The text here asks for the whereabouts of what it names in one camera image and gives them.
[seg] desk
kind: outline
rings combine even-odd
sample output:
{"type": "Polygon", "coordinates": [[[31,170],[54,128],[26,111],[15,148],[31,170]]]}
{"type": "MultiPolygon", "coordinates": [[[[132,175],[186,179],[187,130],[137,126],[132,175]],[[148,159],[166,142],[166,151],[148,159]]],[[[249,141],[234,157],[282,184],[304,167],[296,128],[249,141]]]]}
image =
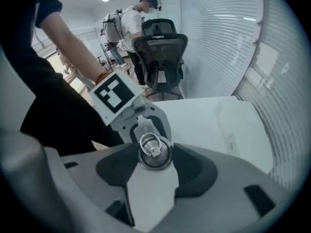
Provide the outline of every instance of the desk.
{"type": "MultiPolygon", "coordinates": [[[[236,97],[154,102],[156,106],[166,113],[172,131],[172,143],[189,144],[224,154],[231,154],[215,112],[219,103],[225,103],[229,108],[232,106],[229,116],[241,117],[243,115],[243,112],[240,111],[241,108],[239,108],[239,111],[236,110],[236,105],[245,102],[238,101],[236,97]]],[[[249,161],[267,174],[273,167],[269,139],[255,108],[251,106],[253,111],[250,111],[249,106],[247,107],[248,115],[252,116],[252,120],[256,122],[255,124],[252,122],[248,124],[249,121],[244,117],[240,121],[241,124],[243,123],[243,130],[246,128],[250,133],[254,132],[256,134],[252,136],[253,139],[246,137],[245,144],[247,147],[241,146],[239,151],[232,155],[249,161]]],[[[239,125],[235,126],[233,131],[234,133],[241,133],[239,125]]]]}

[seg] black pants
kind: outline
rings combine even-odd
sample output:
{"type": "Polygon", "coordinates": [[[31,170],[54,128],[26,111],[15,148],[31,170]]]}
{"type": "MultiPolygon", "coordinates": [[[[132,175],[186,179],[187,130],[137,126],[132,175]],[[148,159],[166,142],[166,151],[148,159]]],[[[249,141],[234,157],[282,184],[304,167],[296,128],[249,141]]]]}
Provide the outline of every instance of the black pants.
{"type": "Polygon", "coordinates": [[[119,134],[106,127],[99,114],[69,84],[61,81],[35,92],[36,98],[21,131],[60,155],[95,151],[91,140],[108,147],[122,144],[119,134]]]}
{"type": "Polygon", "coordinates": [[[144,73],[142,72],[142,65],[139,63],[140,62],[140,59],[139,57],[137,56],[137,54],[135,52],[129,52],[127,51],[128,55],[130,56],[132,62],[133,62],[133,65],[135,67],[135,73],[136,73],[136,76],[137,76],[137,79],[138,79],[138,83],[140,85],[145,85],[145,81],[144,81],[144,73]]]}

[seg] black pad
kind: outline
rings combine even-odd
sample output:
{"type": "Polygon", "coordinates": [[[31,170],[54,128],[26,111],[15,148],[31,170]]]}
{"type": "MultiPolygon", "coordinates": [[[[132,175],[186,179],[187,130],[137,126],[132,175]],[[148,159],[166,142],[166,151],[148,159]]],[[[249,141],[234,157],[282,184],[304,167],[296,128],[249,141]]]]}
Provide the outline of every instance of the black pad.
{"type": "Polygon", "coordinates": [[[134,226],[132,224],[130,215],[128,214],[126,210],[126,204],[124,201],[114,201],[107,209],[106,212],[113,216],[114,218],[120,220],[121,222],[129,225],[129,226],[134,226]]]}
{"type": "Polygon", "coordinates": [[[275,207],[273,201],[259,185],[249,185],[244,188],[244,191],[261,217],[266,215],[275,207]]]}
{"type": "Polygon", "coordinates": [[[176,198],[198,197],[210,189],[217,179],[217,167],[210,159],[181,144],[174,144],[173,162],[179,180],[176,198]]]}
{"type": "Polygon", "coordinates": [[[64,164],[64,166],[65,166],[66,169],[69,169],[69,168],[72,168],[72,167],[78,166],[78,165],[79,165],[79,164],[76,163],[75,161],[73,161],[73,162],[68,162],[68,163],[65,163],[65,164],[64,164]]]}
{"type": "Polygon", "coordinates": [[[109,185],[126,187],[138,163],[138,143],[100,160],[96,165],[97,174],[109,185]]]}

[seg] office chair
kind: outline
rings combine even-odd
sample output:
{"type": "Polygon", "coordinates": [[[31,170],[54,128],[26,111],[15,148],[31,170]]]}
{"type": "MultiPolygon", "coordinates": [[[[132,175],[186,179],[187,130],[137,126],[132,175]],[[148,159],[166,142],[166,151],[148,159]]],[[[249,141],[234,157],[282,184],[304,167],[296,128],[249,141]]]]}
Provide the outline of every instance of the office chair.
{"type": "Polygon", "coordinates": [[[132,41],[133,48],[141,60],[145,83],[154,90],[151,95],[169,93],[181,96],[172,91],[181,80],[180,64],[186,49],[188,38],[184,34],[163,33],[147,35],[132,41]],[[165,82],[158,81],[162,72],[165,82]]]}
{"type": "Polygon", "coordinates": [[[177,33],[175,25],[169,19],[152,19],[141,25],[143,35],[159,35],[163,33],[177,33]]]}

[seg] backpack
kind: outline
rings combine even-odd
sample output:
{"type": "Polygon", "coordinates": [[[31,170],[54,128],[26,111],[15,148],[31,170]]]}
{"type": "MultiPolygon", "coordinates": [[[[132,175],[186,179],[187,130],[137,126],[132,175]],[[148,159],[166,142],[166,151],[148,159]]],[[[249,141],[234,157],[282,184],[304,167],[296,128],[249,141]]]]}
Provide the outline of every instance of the backpack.
{"type": "Polygon", "coordinates": [[[121,18],[128,11],[130,10],[127,10],[123,14],[120,14],[120,10],[117,10],[116,12],[106,15],[103,21],[103,30],[105,32],[108,41],[118,42],[124,39],[121,26],[121,18]]]}

